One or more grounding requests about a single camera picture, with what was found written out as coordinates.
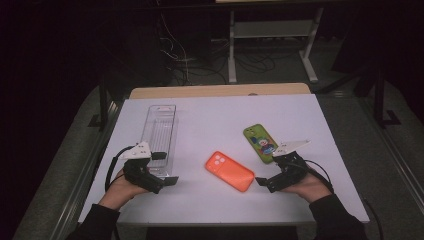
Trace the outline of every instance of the white table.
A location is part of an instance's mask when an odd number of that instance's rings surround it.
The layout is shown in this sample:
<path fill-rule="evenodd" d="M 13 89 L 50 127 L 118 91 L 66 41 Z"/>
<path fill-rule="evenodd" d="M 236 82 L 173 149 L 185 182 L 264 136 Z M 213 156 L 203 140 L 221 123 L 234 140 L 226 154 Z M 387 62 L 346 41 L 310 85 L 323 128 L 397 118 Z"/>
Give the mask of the white table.
<path fill-rule="evenodd" d="M 120 223 L 144 226 L 295 225 L 313 222 L 306 201 L 288 193 L 269 193 L 256 181 L 241 193 L 204 168 L 216 150 L 258 177 L 279 173 L 263 164 L 242 131 L 261 123 L 277 142 L 309 139 L 297 152 L 324 167 L 346 209 L 362 222 L 369 218 L 343 163 L 315 95 L 228 96 L 127 100 L 122 108 L 79 221 L 104 194 L 111 159 L 140 141 L 149 106 L 177 106 L 178 133 L 172 175 L 178 183 L 159 194 L 135 197 L 121 209 Z M 113 176 L 123 167 L 118 161 Z"/>

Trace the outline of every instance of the dark background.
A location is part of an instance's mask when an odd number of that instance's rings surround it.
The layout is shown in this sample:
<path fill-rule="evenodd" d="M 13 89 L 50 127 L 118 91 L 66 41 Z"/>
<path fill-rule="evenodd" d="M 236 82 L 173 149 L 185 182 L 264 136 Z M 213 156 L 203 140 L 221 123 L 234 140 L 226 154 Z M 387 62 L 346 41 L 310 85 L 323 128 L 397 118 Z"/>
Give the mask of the dark background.
<path fill-rule="evenodd" d="M 93 0 L 0 3 L 1 239 L 12 238 L 79 106 L 100 79 L 114 100 L 134 87 L 170 81 L 169 63 L 158 51 L 158 15 L 81 11 L 96 6 Z M 353 19 L 351 8 L 328 8 L 319 30 L 326 38 L 347 37 L 335 70 L 349 73 L 376 59 L 422 122 L 423 11 L 420 1 L 384 3 L 360 8 Z M 226 34 L 228 15 L 214 13 L 214 21 L 202 16 L 196 22 L 199 15 L 168 13 L 176 37 L 198 43 L 190 54 L 207 60 L 208 41 Z"/>

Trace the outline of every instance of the orange phone case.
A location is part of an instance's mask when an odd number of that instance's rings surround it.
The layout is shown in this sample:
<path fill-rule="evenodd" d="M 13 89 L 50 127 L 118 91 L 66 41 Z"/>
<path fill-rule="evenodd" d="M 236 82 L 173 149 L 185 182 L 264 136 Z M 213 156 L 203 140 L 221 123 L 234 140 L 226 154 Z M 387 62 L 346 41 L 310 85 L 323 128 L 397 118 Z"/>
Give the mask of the orange phone case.
<path fill-rule="evenodd" d="M 219 151 L 212 154 L 205 168 L 240 192 L 247 191 L 255 178 L 251 170 Z"/>

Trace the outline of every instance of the green phone case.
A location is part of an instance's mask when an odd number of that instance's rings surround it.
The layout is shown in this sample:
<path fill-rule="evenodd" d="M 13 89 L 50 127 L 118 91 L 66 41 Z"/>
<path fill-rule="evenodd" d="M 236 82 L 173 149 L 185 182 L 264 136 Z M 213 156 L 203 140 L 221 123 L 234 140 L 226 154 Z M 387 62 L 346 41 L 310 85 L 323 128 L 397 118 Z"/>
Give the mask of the green phone case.
<path fill-rule="evenodd" d="M 266 164 L 273 162 L 272 153 L 278 148 L 278 146 L 261 124 L 255 124 L 245 128 L 243 130 L 243 135 L 246 137 L 253 149 L 255 149 L 262 162 Z"/>

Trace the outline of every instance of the black sleeve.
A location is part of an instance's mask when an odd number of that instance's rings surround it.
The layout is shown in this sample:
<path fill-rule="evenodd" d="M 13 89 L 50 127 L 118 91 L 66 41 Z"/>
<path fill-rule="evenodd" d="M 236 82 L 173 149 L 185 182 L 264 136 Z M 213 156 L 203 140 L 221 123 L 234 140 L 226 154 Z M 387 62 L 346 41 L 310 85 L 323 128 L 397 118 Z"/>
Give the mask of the black sleeve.
<path fill-rule="evenodd" d="M 323 197 L 309 205 L 317 222 L 316 240 L 365 240 L 364 225 L 350 215 L 337 195 Z"/>
<path fill-rule="evenodd" d="M 84 222 L 66 239 L 110 240 L 118 217 L 118 211 L 93 204 Z"/>

